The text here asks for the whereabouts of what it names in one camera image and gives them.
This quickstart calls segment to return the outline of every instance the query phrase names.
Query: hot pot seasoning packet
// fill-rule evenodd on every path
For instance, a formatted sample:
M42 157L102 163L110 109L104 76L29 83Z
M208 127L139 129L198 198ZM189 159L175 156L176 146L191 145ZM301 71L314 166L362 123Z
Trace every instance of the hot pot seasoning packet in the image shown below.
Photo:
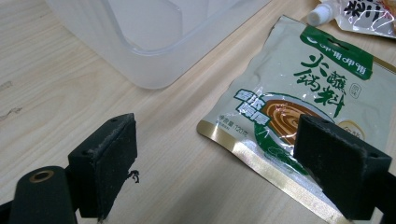
M325 221L348 223L292 157L298 119L325 118L383 150L395 87L394 66L283 16L197 131Z

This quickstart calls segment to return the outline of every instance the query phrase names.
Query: transparent plastic box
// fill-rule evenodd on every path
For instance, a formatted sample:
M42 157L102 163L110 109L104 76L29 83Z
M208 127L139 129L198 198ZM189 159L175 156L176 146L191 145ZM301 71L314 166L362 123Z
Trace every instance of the transparent plastic box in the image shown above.
M172 84L270 0L47 0L64 26L135 85Z

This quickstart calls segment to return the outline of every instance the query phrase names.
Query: packet illustration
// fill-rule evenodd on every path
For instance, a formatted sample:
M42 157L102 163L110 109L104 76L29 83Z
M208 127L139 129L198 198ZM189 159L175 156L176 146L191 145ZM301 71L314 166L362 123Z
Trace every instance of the packet illustration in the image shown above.
M325 118L383 150L395 86L394 66L283 16L197 132L325 221L349 223L292 157L299 116Z
M335 19L342 30L396 38L396 0L320 0L307 15L318 26Z

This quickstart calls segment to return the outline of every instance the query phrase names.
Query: light wood grain surface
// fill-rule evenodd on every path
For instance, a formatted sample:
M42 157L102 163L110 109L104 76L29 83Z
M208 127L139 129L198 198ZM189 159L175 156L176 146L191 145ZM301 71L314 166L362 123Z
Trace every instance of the light wood grain surface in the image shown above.
M133 112L141 182L124 184L106 223L324 223L195 130L278 18L304 21L317 3L272 0L173 85L150 91L67 31L44 0L0 0L0 203L24 174L67 166L102 123ZM343 32L334 21L320 28L396 65L394 40ZM394 157L395 112L389 136Z

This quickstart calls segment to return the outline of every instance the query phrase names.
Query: green label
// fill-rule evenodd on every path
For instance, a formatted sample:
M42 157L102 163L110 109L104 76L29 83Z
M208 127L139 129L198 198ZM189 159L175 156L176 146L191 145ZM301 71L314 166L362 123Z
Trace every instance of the green label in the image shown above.
M367 80L373 73L373 55L351 44L335 39L323 31L307 26L300 35L301 40L338 63L348 72Z

